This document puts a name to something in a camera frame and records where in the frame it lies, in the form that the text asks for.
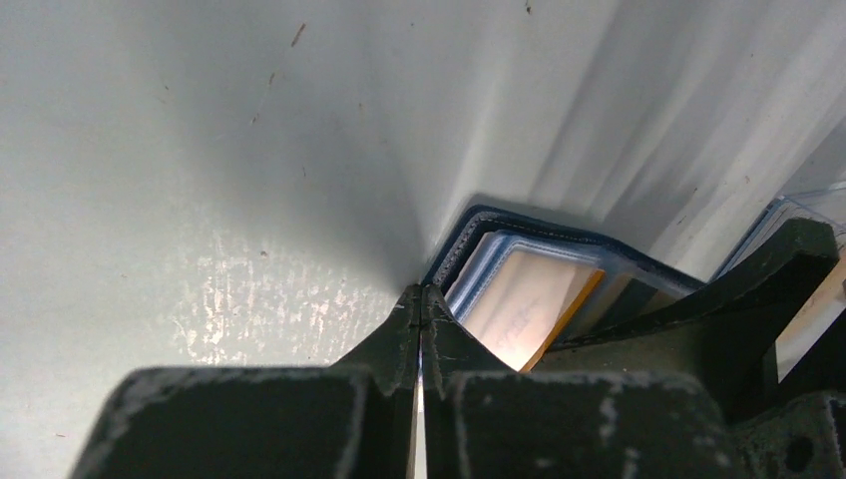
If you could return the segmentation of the blue card holder wallet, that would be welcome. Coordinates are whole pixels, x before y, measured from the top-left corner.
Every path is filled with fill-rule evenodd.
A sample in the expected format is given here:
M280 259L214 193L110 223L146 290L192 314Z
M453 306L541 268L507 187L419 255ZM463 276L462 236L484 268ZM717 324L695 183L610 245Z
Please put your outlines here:
M458 219L424 280L459 323L521 372L556 344L704 285L617 239L485 205Z

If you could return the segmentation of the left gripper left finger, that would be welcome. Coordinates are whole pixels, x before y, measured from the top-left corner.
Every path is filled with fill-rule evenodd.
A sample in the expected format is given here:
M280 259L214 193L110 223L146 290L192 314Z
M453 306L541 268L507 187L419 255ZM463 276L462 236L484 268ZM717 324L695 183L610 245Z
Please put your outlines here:
M75 478L409 478L422 289L326 367L151 367L104 403Z

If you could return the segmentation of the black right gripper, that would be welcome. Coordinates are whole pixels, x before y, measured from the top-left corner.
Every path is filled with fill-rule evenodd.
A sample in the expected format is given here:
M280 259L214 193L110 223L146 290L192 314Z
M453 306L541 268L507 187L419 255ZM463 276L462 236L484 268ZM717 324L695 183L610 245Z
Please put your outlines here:
M538 372L694 376L730 423L774 393L774 344L839 260L830 225L784 223L734 269L664 308L553 345ZM845 476L845 325L832 324L731 429L747 478Z

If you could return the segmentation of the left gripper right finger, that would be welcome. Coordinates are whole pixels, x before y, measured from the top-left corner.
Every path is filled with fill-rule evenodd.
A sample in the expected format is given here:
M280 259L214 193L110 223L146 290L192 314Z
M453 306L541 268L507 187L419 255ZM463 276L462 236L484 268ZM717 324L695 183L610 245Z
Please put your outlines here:
M715 402L663 371L519 373L421 289L432 478L740 478Z

